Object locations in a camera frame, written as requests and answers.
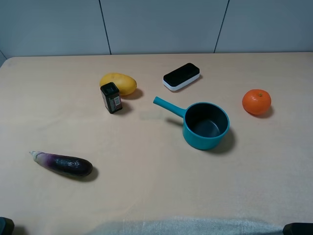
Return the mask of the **black robot base right corner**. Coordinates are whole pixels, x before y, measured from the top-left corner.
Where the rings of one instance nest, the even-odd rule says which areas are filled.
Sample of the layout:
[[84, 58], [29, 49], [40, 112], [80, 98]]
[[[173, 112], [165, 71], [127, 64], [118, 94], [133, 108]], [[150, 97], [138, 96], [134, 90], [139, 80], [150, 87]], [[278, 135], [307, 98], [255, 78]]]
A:
[[290, 223], [284, 226], [283, 235], [313, 235], [313, 223]]

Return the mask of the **black robot base left corner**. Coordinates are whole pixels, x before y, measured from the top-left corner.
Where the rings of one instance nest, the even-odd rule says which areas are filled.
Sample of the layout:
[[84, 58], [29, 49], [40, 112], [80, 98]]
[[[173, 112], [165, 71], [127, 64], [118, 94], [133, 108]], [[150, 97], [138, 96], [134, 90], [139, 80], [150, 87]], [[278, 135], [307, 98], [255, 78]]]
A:
[[5, 217], [0, 217], [0, 235], [12, 235], [15, 228], [14, 222]]

